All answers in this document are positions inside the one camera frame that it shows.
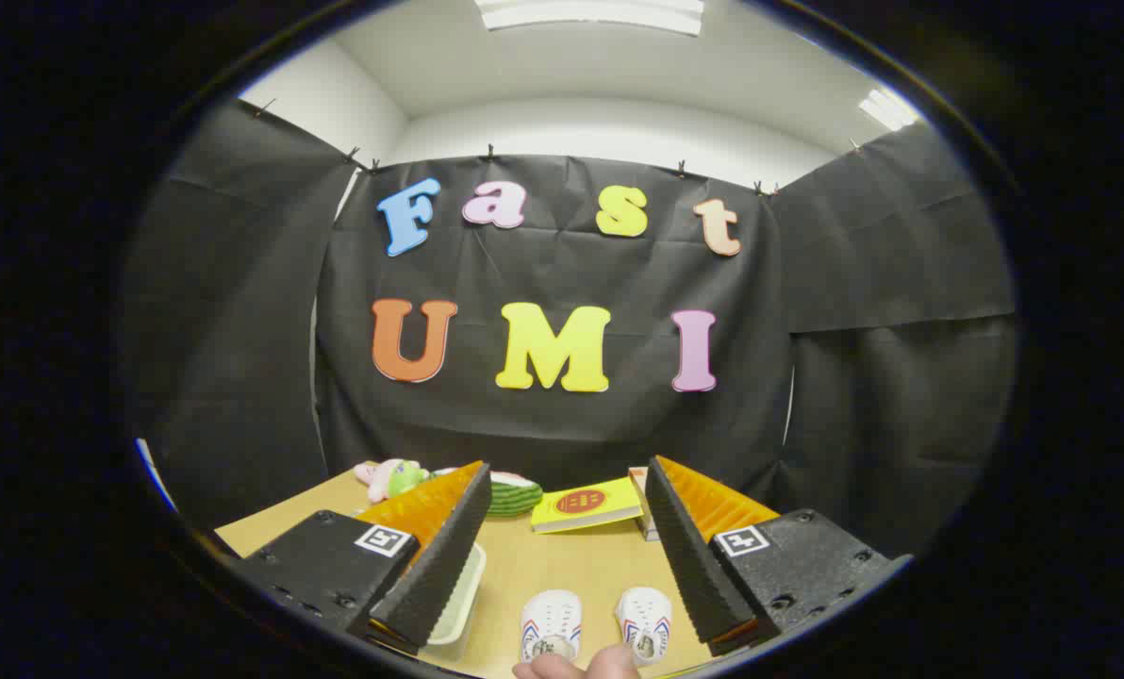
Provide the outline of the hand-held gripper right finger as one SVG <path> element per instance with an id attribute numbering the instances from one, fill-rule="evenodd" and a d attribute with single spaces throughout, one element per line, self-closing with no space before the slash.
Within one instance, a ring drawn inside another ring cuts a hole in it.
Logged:
<path id="1" fill-rule="evenodd" d="M 821 511 L 770 510 L 661 455 L 650 459 L 645 497 L 688 618 L 713 657 L 797 635 L 910 563 Z"/>

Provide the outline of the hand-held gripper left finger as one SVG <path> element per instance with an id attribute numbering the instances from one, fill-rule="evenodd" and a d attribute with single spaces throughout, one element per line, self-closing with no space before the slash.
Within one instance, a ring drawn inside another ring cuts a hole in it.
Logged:
<path id="1" fill-rule="evenodd" d="M 418 654 L 457 588 L 490 500 L 490 467 L 474 461 L 356 517 L 309 513 L 236 569 L 305 621 Z"/>

